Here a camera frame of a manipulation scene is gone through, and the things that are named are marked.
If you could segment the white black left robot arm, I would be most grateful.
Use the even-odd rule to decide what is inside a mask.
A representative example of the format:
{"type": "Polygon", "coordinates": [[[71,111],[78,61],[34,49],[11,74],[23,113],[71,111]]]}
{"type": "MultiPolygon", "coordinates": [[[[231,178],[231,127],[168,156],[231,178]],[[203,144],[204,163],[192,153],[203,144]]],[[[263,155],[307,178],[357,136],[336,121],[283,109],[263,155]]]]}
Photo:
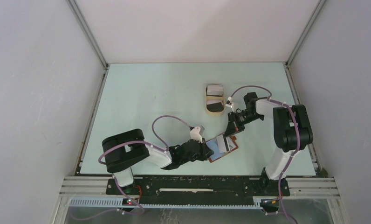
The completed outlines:
{"type": "Polygon", "coordinates": [[[103,154],[98,162],[113,175],[117,188],[123,194],[130,194],[135,188],[131,167],[141,161],[146,160],[163,170],[177,169],[188,162],[207,161],[214,152],[202,133],[202,127],[191,127],[190,140],[163,149],[147,142],[141,129],[134,129],[104,139],[103,154]]]}

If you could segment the brown leather card holder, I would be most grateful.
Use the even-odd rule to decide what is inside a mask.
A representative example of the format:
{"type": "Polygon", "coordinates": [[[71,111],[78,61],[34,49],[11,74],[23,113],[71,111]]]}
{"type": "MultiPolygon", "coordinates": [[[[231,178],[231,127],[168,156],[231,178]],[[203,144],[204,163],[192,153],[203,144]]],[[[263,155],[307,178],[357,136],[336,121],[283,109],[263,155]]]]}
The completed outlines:
{"type": "Polygon", "coordinates": [[[206,142],[206,145],[213,151],[213,154],[208,158],[210,163],[226,156],[227,154],[238,149],[235,136],[224,137],[224,134],[218,135],[206,142]]]}

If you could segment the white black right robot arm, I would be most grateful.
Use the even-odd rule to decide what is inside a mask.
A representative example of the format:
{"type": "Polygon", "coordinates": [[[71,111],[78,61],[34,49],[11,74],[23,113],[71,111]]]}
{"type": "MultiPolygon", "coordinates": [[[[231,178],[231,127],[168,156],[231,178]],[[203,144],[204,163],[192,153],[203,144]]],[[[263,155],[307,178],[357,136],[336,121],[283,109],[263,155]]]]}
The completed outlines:
{"type": "Polygon", "coordinates": [[[273,121],[273,137],[276,149],[270,163],[262,170],[259,189],[265,195],[273,194],[293,158],[313,141],[305,105],[288,105],[268,98],[260,98],[255,92],[244,96],[246,108],[228,113],[224,132],[229,137],[245,130],[245,125],[255,120],[270,118],[273,121]]]}

